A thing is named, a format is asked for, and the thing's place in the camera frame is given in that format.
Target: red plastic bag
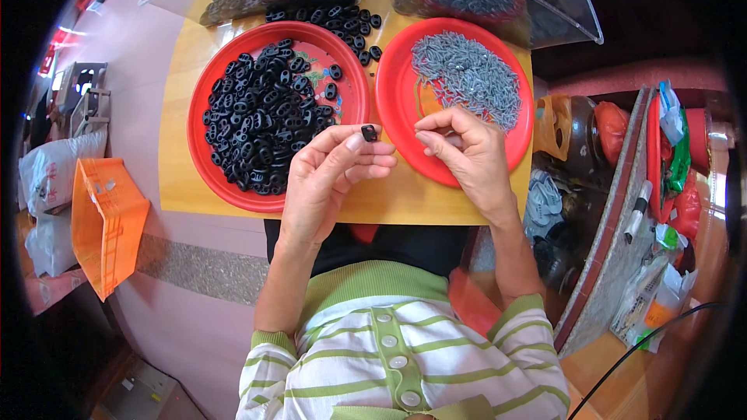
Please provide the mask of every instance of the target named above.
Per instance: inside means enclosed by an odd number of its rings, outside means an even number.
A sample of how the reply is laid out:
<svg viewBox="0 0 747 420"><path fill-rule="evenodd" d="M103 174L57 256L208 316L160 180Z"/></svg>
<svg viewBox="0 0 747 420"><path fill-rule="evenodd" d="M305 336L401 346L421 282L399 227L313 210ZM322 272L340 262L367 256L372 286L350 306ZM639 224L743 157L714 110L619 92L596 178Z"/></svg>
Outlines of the red plastic bag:
<svg viewBox="0 0 747 420"><path fill-rule="evenodd" d="M622 143L628 131L630 114L614 103L602 101L594 108L594 118L597 121L599 141L602 144L604 157L607 158L612 167L617 167Z"/></svg>
<svg viewBox="0 0 747 420"><path fill-rule="evenodd" d="M669 225L690 240L695 240L696 235L698 235L701 204L696 188L696 173L692 170L687 174L682 193L675 198L672 215L675 214L675 211L677 211L677 216L674 219L669 219Z"/></svg>

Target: red plate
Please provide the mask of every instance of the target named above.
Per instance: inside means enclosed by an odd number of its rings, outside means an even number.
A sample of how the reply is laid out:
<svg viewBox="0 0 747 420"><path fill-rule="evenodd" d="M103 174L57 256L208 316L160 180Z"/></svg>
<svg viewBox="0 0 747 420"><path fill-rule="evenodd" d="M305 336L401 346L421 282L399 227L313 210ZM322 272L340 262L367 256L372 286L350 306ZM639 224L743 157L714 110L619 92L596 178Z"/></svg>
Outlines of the red plate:
<svg viewBox="0 0 747 420"><path fill-rule="evenodd" d="M200 79L197 80L187 118L187 143L192 162L210 190L228 203L248 211L280 212L285 204L285 195L263 197L254 191L240 191L236 184L226 182L220 167L210 161L213 147L205 141L207 129L202 124L202 113L209 108L208 96L213 83L224 75L230 61L236 60L242 52L257 57L269 43L285 38L294 40L294 51L305 52L309 60L316 59L312 62L312 69L305 75L316 83L317 95L320 95L324 86L332 81L327 70L330 65L336 63L341 66L343 77L335 82L338 99L334 104L324 100L335 108L337 122L364 124L368 121L370 100L363 68L350 48L331 32L302 21L279 21L257 26L233 38L210 59Z"/></svg>
<svg viewBox="0 0 747 420"><path fill-rule="evenodd" d="M420 120L417 98L425 113L441 110L429 87L416 87L417 74L412 70L412 46L425 35L444 31L462 33L474 39L505 61L518 76L518 95L521 98L516 127L506 135L506 157L509 170L521 161L532 138L534 123L532 90L524 70L509 48L489 31L466 21L454 18L430 18L408 26L387 45L379 62L376 76L376 104L382 124L389 139L405 160L426 177L459 188L453 174L436 157L423 154L423 145L417 140L415 126Z"/></svg>

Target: orange basket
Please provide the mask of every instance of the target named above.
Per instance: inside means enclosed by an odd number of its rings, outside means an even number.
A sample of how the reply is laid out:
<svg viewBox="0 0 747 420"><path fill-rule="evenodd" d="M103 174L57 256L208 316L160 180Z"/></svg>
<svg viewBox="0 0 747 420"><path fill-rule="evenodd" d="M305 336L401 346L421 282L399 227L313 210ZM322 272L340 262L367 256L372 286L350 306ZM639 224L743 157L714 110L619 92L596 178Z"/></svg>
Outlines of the orange basket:
<svg viewBox="0 0 747 420"><path fill-rule="evenodd" d="M120 158L78 159L72 249L101 301L135 271L149 208Z"/></svg>

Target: green striped cardigan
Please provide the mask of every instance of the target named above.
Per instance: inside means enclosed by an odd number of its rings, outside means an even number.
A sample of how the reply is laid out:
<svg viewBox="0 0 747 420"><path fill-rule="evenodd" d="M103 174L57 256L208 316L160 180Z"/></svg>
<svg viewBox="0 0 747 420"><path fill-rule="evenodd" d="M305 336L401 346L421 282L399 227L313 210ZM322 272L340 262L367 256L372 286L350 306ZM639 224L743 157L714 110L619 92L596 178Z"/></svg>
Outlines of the green striped cardigan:
<svg viewBox="0 0 747 420"><path fill-rule="evenodd" d="M295 341L254 332L237 420L565 418L542 298L517 298L485 339L456 318L447 285L386 261L315 276Z"/></svg>

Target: yellow table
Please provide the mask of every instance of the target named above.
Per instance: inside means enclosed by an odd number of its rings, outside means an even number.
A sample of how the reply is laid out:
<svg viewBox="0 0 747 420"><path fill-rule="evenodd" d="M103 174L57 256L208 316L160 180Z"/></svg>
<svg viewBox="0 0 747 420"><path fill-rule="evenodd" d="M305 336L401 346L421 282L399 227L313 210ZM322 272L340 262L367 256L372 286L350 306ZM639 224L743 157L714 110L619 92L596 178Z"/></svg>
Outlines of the yellow table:
<svg viewBox="0 0 747 420"><path fill-rule="evenodd" d="M387 43L403 28L420 18L397 14L391 0L362 0L361 8L382 16L380 30L372 30L367 46L377 45L386 52ZM187 114L192 90L200 72L210 58L235 36L264 23L265 17L249 17L218 27L205 28L190 20L184 21L174 47L169 75L163 96L161 136L158 146L158 187L161 208L168 211L197 212L215 215L237 215L255 218L279 217L249 212L221 200L202 181L192 164L187 146ZM508 44L521 63L532 85L530 52ZM377 63L371 61L366 73L375 73ZM374 102L374 78L369 77L372 111L371 121L379 116ZM511 188L518 198L518 208L524 216L527 202L532 147L511 173ZM400 157L392 174L382 180L356 185L343 205L339 220L358 224L486 224L464 193L425 178Z"/></svg>

